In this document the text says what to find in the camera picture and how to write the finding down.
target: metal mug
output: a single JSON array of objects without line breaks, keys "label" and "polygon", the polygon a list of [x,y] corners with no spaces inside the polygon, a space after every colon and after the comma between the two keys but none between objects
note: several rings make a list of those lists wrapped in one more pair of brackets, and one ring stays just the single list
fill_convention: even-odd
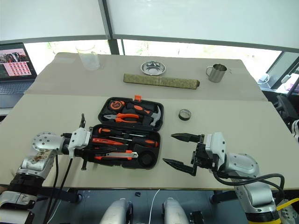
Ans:
[{"label": "metal mug", "polygon": [[227,67],[222,64],[214,64],[213,66],[208,66],[206,69],[206,75],[209,76],[209,80],[213,83],[218,83],[222,80],[224,73],[227,71]]}]

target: cup handle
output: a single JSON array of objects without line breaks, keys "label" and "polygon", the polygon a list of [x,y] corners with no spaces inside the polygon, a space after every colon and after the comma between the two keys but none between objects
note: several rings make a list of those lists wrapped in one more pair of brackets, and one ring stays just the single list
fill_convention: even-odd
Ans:
[{"label": "cup handle", "polygon": [[208,66],[208,67],[206,68],[206,75],[207,75],[207,76],[210,76],[210,74],[208,74],[207,70],[208,70],[208,69],[212,69],[212,68],[213,68],[213,66]]}]

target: tool kit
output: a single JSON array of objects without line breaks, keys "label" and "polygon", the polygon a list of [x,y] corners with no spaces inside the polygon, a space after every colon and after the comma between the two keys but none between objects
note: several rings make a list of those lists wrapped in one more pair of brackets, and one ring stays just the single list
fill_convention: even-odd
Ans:
[{"label": "tool kit", "polygon": [[87,161],[124,168],[152,168],[160,150],[163,105],[141,96],[109,98],[98,115],[102,124],[90,127],[91,148],[82,154]]}]

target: laptop keyboard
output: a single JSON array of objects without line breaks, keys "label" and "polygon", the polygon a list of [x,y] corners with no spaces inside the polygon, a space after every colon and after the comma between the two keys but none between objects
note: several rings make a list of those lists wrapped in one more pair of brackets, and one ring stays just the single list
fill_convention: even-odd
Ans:
[{"label": "laptop keyboard", "polygon": [[33,82],[0,83],[0,95],[24,93]]}]

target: black tool case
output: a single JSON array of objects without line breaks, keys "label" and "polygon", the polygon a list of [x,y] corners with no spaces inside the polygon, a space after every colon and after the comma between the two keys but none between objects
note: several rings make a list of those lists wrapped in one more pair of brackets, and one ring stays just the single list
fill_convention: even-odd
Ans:
[{"label": "black tool case", "polygon": [[[114,107],[115,104],[112,104],[115,101],[121,102],[122,105],[116,103],[116,107]],[[158,113],[158,107],[161,112],[161,116],[159,119],[157,119],[156,123],[154,126],[151,126],[150,124],[153,122],[153,118],[150,116],[146,115],[141,115],[139,114],[136,109],[129,108],[133,106],[141,106],[143,107],[146,111],[150,110],[154,113]],[[137,123],[127,123],[127,122],[116,122],[114,119],[107,119],[105,118],[105,115],[116,115],[118,113],[121,114],[138,114],[140,118],[123,118],[126,121],[137,121]],[[105,105],[103,106],[102,110],[100,111],[98,115],[98,119],[102,124],[95,125],[94,127],[90,127],[90,130],[92,132],[91,136],[91,141],[93,141],[94,138],[98,139],[108,139],[108,140],[113,140],[117,142],[121,142],[123,144],[128,144],[126,145],[112,145],[113,147],[117,148],[117,151],[114,152],[136,152],[138,154],[138,158],[132,158],[130,160],[127,160],[126,158],[123,159],[113,159],[113,158],[105,158],[105,159],[96,159],[94,156],[90,156],[89,158],[86,158],[86,160],[99,163],[102,165],[108,165],[108,166],[113,166],[113,165],[122,165],[124,168],[141,168],[141,169],[150,169],[154,167],[158,160],[159,156],[159,151],[160,151],[160,143],[161,143],[161,138],[158,133],[160,130],[162,124],[163,124],[163,113],[164,113],[164,108],[161,103],[153,102],[153,101],[147,101],[147,100],[142,100],[141,96],[135,96],[135,99],[130,99],[130,98],[120,98],[120,97],[112,97],[109,98]],[[128,140],[120,140],[120,139],[113,139],[109,137],[108,133],[102,134],[99,133],[99,130],[101,131],[105,129],[114,129],[116,131],[121,131],[121,135],[112,135],[113,137],[118,137],[118,138],[124,138],[124,139],[133,139],[133,138],[141,138],[143,139],[148,139],[148,140],[153,140],[155,141],[154,145],[147,146],[147,143],[144,143],[142,141],[141,143],[136,143],[134,141],[128,141]],[[145,137],[138,137],[138,136],[133,136],[130,134],[135,134],[135,135],[145,135]],[[101,144],[101,143],[95,143],[93,147],[97,146],[99,148],[101,147],[106,147],[106,144]]]}]

